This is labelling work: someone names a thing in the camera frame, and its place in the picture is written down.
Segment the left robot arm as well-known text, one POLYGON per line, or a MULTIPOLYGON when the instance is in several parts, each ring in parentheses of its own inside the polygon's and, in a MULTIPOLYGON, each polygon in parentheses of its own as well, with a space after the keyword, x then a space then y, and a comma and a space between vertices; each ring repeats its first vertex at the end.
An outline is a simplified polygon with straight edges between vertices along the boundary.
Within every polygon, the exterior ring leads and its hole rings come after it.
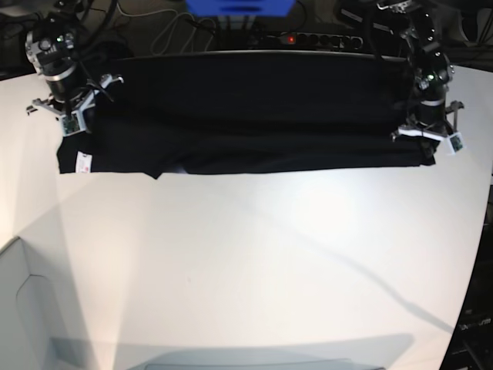
POLYGON ((454 67, 442 50, 431 6, 423 1, 376 1, 373 10, 401 15, 407 22, 398 31, 407 44, 412 85, 405 103, 405 123, 391 137, 446 142, 452 153, 458 152, 464 148, 463 137, 458 131, 458 111, 464 104, 457 100, 446 102, 454 67))

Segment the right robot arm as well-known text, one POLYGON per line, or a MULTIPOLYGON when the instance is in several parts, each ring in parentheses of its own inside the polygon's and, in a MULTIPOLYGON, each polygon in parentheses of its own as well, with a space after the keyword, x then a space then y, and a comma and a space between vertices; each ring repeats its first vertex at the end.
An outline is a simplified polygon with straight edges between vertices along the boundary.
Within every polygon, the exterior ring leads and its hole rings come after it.
POLYGON ((44 109, 54 115, 64 137, 89 133, 99 94, 112 100, 107 89, 120 75, 106 73, 95 78, 84 61, 89 47, 82 45, 83 21, 91 8, 90 1, 57 1, 53 11, 29 31, 25 54, 37 75, 49 87, 46 99, 34 99, 26 107, 27 114, 44 109))

